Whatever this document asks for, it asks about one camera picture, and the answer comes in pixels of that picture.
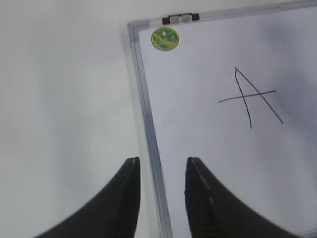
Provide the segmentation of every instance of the whiteboard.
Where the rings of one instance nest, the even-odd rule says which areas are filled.
[[[149,24],[132,47],[154,178],[164,185],[158,203],[166,197],[173,237],[191,237],[189,156],[279,226],[317,229],[317,7],[237,12],[169,25],[180,38],[169,52],[153,47],[159,25]]]

